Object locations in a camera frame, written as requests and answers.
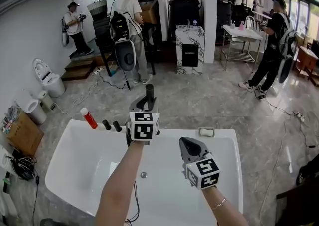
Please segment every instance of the pink bottle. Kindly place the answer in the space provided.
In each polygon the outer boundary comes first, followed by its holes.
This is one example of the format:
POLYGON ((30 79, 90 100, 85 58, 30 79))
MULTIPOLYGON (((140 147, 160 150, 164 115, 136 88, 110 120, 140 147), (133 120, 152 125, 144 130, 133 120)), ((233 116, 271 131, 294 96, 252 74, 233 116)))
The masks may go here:
POLYGON ((239 30, 244 30, 244 21, 240 22, 239 30))

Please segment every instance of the cap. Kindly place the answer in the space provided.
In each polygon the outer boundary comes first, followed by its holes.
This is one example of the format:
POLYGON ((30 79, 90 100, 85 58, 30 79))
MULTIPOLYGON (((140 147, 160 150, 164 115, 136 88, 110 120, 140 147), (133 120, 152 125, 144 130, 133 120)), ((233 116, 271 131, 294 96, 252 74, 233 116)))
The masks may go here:
POLYGON ((88 111, 87 108, 82 108, 80 112, 81 112, 81 114, 82 114, 83 116, 85 116, 85 115, 87 115, 87 114, 89 113, 89 111, 88 111))
POLYGON ((286 3, 283 0, 273 0, 273 2, 278 3, 283 9, 286 9, 286 3))
POLYGON ((72 7, 72 6, 79 6, 79 4, 72 2, 70 5, 68 5, 68 8, 72 7))

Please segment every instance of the white t-shirt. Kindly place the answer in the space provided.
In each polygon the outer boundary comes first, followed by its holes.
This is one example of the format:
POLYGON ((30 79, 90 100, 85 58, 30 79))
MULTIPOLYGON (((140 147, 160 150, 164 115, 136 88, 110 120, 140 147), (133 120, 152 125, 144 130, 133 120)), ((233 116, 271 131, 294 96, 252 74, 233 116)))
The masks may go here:
MULTIPOLYGON (((65 15, 64 15, 64 21, 66 24, 68 24, 71 21, 77 20, 79 17, 79 15, 77 13, 72 13, 70 11, 68 11, 65 15)), ((68 35, 75 35, 77 33, 82 32, 82 23, 78 22, 75 25, 69 26, 69 28, 66 30, 66 32, 68 33, 68 35)))
POLYGON ((142 31, 142 28, 140 25, 134 20, 134 14, 135 13, 141 13, 141 7, 137 0, 116 0, 112 7, 112 13, 111 16, 113 17, 114 11, 120 11, 124 16, 129 20, 129 29, 130 29, 130 35, 137 35, 140 34, 142 31))

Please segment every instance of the wooden step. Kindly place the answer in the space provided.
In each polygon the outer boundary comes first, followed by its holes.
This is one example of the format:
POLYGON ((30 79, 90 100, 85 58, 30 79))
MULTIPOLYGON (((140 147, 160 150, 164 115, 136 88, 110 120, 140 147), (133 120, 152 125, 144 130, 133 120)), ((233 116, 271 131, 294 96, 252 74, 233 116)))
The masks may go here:
POLYGON ((94 65, 94 61, 87 60, 87 61, 71 61, 69 65, 65 67, 66 71, 73 71, 77 69, 83 69, 83 68, 91 68, 92 65, 94 65))
POLYGON ((61 78, 64 81, 87 79, 90 73, 95 69, 95 66, 96 64, 93 63, 90 67, 67 70, 61 78))

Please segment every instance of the black peg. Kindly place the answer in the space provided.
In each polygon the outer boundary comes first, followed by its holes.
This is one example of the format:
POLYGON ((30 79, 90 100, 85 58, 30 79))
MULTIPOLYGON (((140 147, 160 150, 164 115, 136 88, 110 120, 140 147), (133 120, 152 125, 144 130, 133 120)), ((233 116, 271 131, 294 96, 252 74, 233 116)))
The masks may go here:
POLYGON ((122 128, 117 121, 113 123, 113 126, 117 132, 121 132, 122 128))
POLYGON ((108 121, 107 120, 104 120, 103 122, 103 125, 105 127, 106 130, 110 130, 112 127, 109 125, 108 121))

